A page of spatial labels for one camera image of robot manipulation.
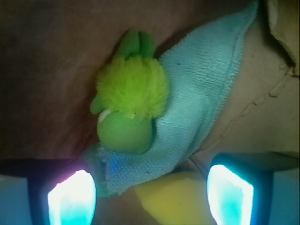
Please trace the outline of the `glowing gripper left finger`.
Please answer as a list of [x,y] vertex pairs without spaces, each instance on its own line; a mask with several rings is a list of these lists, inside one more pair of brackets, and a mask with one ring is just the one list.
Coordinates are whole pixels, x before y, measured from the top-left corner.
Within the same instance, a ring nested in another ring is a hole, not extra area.
[[57,183],[47,195],[51,225],[90,225],[96,208],[96,186],[84,169]]

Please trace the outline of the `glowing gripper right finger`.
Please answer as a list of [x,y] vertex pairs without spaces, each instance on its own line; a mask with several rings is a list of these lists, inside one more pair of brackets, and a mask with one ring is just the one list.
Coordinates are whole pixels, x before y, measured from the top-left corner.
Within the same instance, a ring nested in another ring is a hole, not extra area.
[[207,177],[207,198],[218,225],[249,225],[254,186],[222,164],[213,165]]

